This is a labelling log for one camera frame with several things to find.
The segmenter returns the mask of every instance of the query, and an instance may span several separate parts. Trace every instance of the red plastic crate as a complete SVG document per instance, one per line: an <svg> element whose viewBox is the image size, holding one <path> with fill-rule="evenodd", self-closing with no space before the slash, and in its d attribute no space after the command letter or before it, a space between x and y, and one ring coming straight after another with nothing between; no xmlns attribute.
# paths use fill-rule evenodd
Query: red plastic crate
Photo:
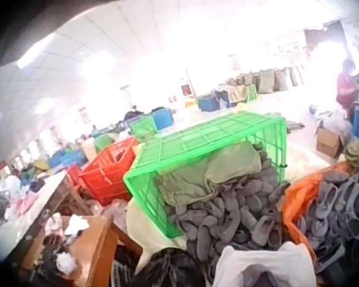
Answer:
<svg viewBox="0 0 359 287"><path fill-rule="evenodd" d="M137 144L132 137L106 147L81 173L81 183L102 205L108 205L114 199L130 200L123 176L135 159L132 147Z"/></svg>

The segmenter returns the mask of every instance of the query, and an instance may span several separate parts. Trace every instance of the green plastic crate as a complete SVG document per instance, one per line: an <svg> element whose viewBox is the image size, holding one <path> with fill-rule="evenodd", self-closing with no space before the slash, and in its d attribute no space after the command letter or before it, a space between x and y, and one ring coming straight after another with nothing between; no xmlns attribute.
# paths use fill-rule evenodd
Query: green plastic crate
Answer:
<svg viewBox="0 0 359 287"><path fill-rule="evenodd" d="M263 142L279 180L286 167L286 122L282 117L240 112L215 118L186 130L145 143L124 182L140 207L162 233L173 238L181 232L168 222L164 201L154 184L158 172L195 163L216 149L239 141Z"/></svg>
<svg viewBox="0 0 359 287"><path fill-rule="evenodd" d="M130 130L139 142L147 142L155 138L157 127L151 115L141 117L129 124Z"/></svg>

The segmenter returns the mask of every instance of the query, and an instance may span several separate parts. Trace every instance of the red shirt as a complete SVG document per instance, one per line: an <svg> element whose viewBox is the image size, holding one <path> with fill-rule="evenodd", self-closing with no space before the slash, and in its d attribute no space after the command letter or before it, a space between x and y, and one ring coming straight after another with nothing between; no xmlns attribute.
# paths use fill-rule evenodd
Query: red shirt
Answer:
<svg viewBox="0 0 359 287"><path fill-rule="evenodd" d="M353 87L354 85L352 84L350 77L344 72L339 73L336 80L336 90L337 90L336 101L344 107L347 107L350 104L352 104L355 100L355 93L340 94L340 90L343 88L348 89Z"/></svg>

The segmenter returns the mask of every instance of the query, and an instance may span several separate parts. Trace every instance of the pile of slippers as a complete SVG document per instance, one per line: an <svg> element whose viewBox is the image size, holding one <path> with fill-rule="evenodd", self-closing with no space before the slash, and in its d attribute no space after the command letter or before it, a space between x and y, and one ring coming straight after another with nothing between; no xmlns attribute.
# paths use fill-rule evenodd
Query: pile of slippers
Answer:
<svg viewBox="0 0 359 287"><path fill-rule="evenodd" d="M216 196L187 206L165 206L170 222L187 236L187 251L205 264L213 281L224 247L236 250L278 250L282 245L282 213L276 203L290 186L278 182L278 172L262 144L254 144L261 172L215 185Z"/></svg>
<svg viewBox="0 0 359 287"><path fill-rule="evenodd" d="M359 266L359 172L327 172L296 225L317 255L316 274L339 286Z"/></svg>

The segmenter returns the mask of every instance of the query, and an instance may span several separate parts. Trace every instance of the cardboard box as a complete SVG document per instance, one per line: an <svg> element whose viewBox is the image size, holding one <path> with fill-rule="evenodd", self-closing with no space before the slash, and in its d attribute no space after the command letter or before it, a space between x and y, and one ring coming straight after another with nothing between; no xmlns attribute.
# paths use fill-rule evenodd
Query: cardboard box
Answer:
<svg viewBox="0 0 359 287"><path fill-rule="evenodd" d="M340 135L327 129L318 129L317 151L327 154L330 157L337 157L343 152Z"/></svg>

